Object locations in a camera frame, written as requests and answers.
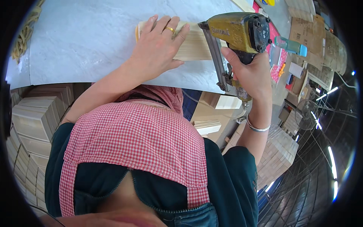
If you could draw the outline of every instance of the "woman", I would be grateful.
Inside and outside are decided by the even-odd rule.
[[[55,132],[47,209],[65,226],[256,226],[256,165],[272,111],[268,55],[243,65],[221,50],[253,97],[251,127],[222,156],[183,118],[181,89],[141,85],[184,63],[173,57],[189,25],[172,39],[179,18],[157,19],[148,20],[130,59],[86,90]]]

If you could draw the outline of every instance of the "dark green shirt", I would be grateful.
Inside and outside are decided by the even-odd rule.
[[[45,173],[45,203],[48,212],[61,216],[59,181],[70,133],[74,124],[62,124],[53,135],[52,150]],[[207,160],[208,192],[220,226],[256,226],[258,218],[253,155],[236,146],[222,156],[218,146],[204,139]],[[92,213],[117,188],[127,167],[107,163],[81,163],[74,184],[76,215]],[[156,210],[187,209],[187,188],[152,173],[131,170],[139,199]]]

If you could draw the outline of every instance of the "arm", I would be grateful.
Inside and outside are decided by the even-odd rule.
[[[250,123],[258,129],[265,129],[271,124],[272,88],[268,54],[256,54],[249,65],[240,62],[238,56],[229,48],[222,48],[222,54],[232,65],[234,79],[253,98],[252,109],[248,115]],[[259,164],[267,141],[268,130],[255,132],[246,124],[237,146],[246,147]]]
[[[75,123],[81,115],[101,105],[114,102],[122,94],[143,82],[184,63],[173,58],[189,33],[189,24],[184,25],[178,35],[172,39],[173,32],[164,28],[168,26],[176,29],[179,17],[164,16],[159,21],[157,19],[157,15],[149,18],[130,59],[87,89],[74,102],[62,123]]]

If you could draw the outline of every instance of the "gold ring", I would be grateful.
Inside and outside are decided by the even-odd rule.
[[[173,28],[170,28],[170,27],[166,27],[165,29],[169,29],[170,31],[172,31],[173,32],[173,34],[174,34],[174,29]]]

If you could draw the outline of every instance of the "hand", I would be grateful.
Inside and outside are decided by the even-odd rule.
[[[221,52],[232,66],[234,79],[237,77],[242,87],[254,100],[272,102],[271,73],[267,52],[256,54],[248,65],[242,64],[237,54],[228,47],[222,47]]]
[[[142,30],[139,41],[128,62],[132,65],[141,81],[154,79],[169,69],[175,69],[184,61],[173,60],[190,30],[185,24],[178,35],[172,39],[173,32],[165,27],[176,29],[179,17],[163,16],[159,21],[157,15],[149,18]]]

